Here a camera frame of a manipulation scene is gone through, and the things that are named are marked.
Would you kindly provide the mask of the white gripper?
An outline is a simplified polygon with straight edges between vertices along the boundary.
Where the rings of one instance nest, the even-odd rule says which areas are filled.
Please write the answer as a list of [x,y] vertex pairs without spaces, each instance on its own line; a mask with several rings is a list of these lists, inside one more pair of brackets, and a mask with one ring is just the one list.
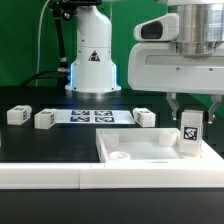
[[134,90],[167,92],[174,120],[176,93],[211,94],[208,123],[224,95],[224,15],[168,13],[134,28],[128,83]]

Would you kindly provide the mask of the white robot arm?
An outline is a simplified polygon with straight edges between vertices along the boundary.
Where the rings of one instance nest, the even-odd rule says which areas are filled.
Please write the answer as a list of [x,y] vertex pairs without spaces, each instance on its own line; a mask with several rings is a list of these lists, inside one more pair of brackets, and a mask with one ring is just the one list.
[[[134,90],[165,92],[174,117],[178,93],[209,94],[213,105],[206,120],[211,123],[224,97],[224,0],[154,1],[168,12],[134,28],[138,43],[129,56],[128,84]],[[72,92],[90,97],[120,89],[111,38],[111,21],[96,4],[79,2]]]

